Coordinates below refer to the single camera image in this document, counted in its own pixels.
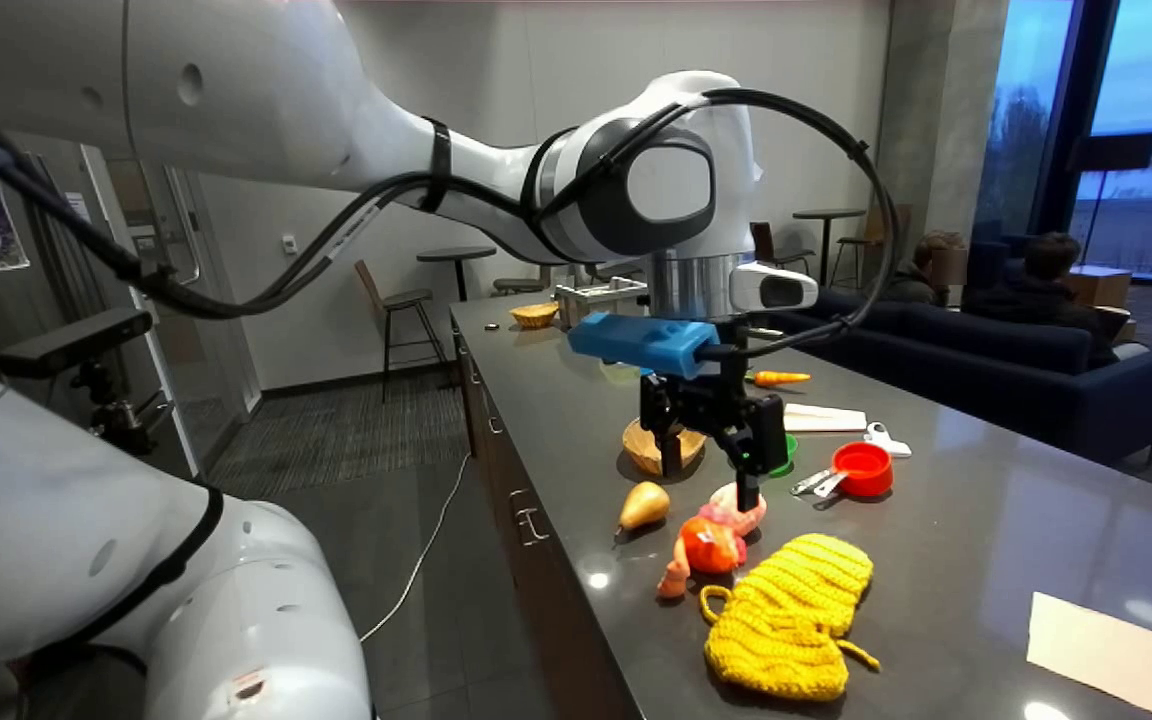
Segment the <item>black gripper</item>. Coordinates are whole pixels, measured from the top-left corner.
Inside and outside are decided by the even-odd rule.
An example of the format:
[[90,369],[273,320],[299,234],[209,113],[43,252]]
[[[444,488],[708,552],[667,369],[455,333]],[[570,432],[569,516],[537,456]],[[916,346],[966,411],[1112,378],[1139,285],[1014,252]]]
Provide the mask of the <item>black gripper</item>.
[[681,475],[681,432],[717,441],[737,467],[737,513],[759,505],[757,475],[767,475],[785,461],[785,405],[774,397],[746,397],[724,377],[638,378],[638,424],[660,449],[660,475]]

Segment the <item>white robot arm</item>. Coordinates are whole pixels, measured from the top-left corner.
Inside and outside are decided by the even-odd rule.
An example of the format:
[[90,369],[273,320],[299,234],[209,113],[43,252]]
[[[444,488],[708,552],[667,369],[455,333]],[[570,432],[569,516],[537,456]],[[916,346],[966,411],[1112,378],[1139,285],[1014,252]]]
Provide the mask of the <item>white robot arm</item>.
[[[757,104],[724,73],[667,73],[532,147],[491,147],[388,98],[335,0],[0,0],[0,182],[195,320],[288,304],[332,249],[249,299],[198,296],[90,226],[21,133],[398,201],[532,262],[605,262],[738,249]],[[90,644],[147,665],[147,720],[370,713],[364,646],[294,516],[174,478],[0,383],[0,665]]]

